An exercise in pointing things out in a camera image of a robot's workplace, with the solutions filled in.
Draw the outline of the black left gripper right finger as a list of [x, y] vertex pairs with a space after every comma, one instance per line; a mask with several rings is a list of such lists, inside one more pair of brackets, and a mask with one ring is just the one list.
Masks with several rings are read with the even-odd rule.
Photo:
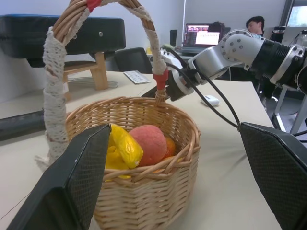
[[239, 125], [255, 181], [282, 230], [307, 230], [307, 148], [278, 129]]

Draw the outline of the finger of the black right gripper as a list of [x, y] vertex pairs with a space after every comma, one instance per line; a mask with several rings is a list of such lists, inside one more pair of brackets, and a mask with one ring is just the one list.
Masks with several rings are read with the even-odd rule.
[[146, 93], [142, 95], [144, 98], [156, 98], [156, 97], [165, 97], [168, 98], [167, 95], [167, 86], [163, 90], [158, 90], [157, 87], [153, 87]]

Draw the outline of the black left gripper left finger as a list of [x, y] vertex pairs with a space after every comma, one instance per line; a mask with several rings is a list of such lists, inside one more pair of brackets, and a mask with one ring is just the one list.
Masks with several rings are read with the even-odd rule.
[[111, 125], [76, 135], [45, 170], [6, 230], [88, 230], [101, 189]]

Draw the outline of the black office chair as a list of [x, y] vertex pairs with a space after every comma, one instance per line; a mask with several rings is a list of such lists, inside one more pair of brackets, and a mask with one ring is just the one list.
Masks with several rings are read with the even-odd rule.
[[115, 53], [115, 63], [121, 72], [135, 71], [152, 74], [152, 65], [142, 47], [130, 48]]

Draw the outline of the small white case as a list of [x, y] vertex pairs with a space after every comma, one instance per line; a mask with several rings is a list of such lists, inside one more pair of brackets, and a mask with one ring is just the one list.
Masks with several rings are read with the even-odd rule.
[[216, 97], [214, 97], [214, 96], [205, 95], [204, 98], [213, 107], [217, 107], [220, 104], [220, 101]]

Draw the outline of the pink toy peach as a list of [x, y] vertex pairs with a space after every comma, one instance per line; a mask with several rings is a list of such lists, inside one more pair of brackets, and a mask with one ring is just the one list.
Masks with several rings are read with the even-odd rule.
[[143, 125], [129, 132], [143, 150], [139, 167], [159, 163], [167, 152], [166, 139], [163, 132], [156, 126]]

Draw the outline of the orange toy fruit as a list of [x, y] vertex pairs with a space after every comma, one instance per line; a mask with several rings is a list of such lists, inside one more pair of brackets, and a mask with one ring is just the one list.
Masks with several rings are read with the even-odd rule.
[[164, 156], [164, 159], [174, 156], [175, 151], [176, 151], [175, 142], [169, 137], [166, 137], [165, 139], [166, 139], [167, 151], [166, 151], [166, 154]]

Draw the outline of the wooden stand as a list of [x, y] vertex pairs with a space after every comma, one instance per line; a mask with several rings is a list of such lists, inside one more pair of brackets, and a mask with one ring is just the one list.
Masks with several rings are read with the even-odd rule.
[[67, 101], [71, 99], [68, 87], [68, 76], [71, 74], [89, 70], [94, 80], [94, 88], [97, 91], [108, 88], [105, 56], [103, 52], [94, 53], [95, 61], [69, 61], [64, 65], [63, 93]]

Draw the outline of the yellow toy fruit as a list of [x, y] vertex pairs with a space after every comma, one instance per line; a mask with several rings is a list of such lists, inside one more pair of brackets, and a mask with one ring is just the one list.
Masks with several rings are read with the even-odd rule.
[[106, 169], [132, 170], [139, 166], [143, 149], [136, 139], [122, 127], [111, 124]]

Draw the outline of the open laptop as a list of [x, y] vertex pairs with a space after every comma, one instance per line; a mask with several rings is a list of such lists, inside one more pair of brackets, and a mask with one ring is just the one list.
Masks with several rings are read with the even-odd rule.
[[216, 46], [230, 29], [230, 27], [225, 27], [224, 24], [218, 22], [187, 23], [179, 52], [198, 54], [207, 48]]

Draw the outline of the long black bar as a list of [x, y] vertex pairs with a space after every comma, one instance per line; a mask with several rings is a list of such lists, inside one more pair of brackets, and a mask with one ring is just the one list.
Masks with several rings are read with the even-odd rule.
[[44, 110], [0, 119], [0, 141], [46, 130]]

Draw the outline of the seated person with black hair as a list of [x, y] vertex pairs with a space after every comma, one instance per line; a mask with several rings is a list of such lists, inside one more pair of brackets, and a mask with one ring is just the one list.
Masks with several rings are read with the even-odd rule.
[[247, 30], [253, 35], [263, 37], [265, 20], [262, 16], [254, 16], [246, 21]]

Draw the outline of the metal robot stand frame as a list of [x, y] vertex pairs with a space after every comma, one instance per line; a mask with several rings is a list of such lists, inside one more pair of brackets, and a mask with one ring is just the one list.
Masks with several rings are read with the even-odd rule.
[[[280, 129], [283, 132], [286, 132], [286, 128], [285, 128], [283, 121], [282, 121], [282, 117], [285, 116], [285, 115], [281, 114], [280, 110], [282, 108], [283, 101], [285, 99], [286, 93], [289, 90], [290, 89], [287, 88], [287, 87], [282, 87], [279, 99], [277, 101], [276, 108], [275, 108], [273, 115], [272, 115], [273, 124], [275, 126], [277, 126], [277, 128]], [[299, 132], [299, 129], [300, 129], [301, 125], [303, 124], [303, 122], [305, 121], [305, 116], [307, 116], [307, 95], [304, 95], [303, 101], [302, 101], [302, 103], [299, 107], [298, 112], [295, 112], [294, 114], [291, 114], [291, 115], [295, 115], [295, 114], [296, 114], [296, 117], [295, 117], [294, 122], [291, 126], [291, 129], [288, 132], [290, 134], [296, 135], [298, 137], [298, 136], [306, 134], [304, 131]]]

